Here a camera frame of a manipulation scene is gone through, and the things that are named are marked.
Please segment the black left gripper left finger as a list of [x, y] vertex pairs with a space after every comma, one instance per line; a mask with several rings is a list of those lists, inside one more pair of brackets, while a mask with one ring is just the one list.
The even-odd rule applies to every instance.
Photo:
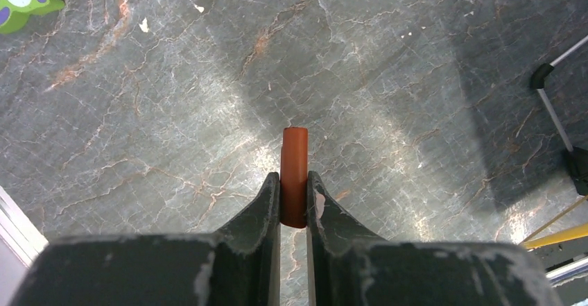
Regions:
[[52, 241], [12, 305], [278, 305], [279, 175], [211, 233]]

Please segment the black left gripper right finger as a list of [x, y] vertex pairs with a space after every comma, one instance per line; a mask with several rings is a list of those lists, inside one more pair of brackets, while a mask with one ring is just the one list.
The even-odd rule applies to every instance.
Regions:
[[380, 237], [306, 186], [311, 305], [560, 305], [538, 259], [514, 244]]

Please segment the red marker cap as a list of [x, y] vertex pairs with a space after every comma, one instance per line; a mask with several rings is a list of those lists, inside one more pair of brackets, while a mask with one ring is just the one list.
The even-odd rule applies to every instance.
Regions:
[[308, 178], [308, 130], [283, 130], [280, 162], [280, 221], [292, 228], [306, 227], [306, 183]]

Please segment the yellow framed whiteboard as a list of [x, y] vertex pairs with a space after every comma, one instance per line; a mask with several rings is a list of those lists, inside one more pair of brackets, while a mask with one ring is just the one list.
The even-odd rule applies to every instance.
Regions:
[[550, 246], [553, 244], [563, 243], [566, 241], [571, 241], [574, 239], [579, 239], [587, 236], [587, 223], [581, 224], [579, 226], [574, 226], [572, 228], [567, 228], [565, 230], [561, 230], [559, 232], [555, 232], [550, 235], [546, 235], [544, 237], [536, 238], [538, 234], [543, 232], [545, 229], [553, 225], [556, 221], [561, 219], [566, 214], [570, 213], [573, 209], [576, 209], [578, 206], [583, 204], [587, 201], [587, 195], [583, 196], [581, 199], [577, 200], [572, 205], [568, 206], [565, 210], [561, 211], [555, 217], [553, 217], [550, 221], [536, 229], [536, 231], [529, 234], [525, 239], [523, 239], [519, 245], [523, 246], [527, 250], [533, 250], [536, 248], [541, 248], [545, 246]]

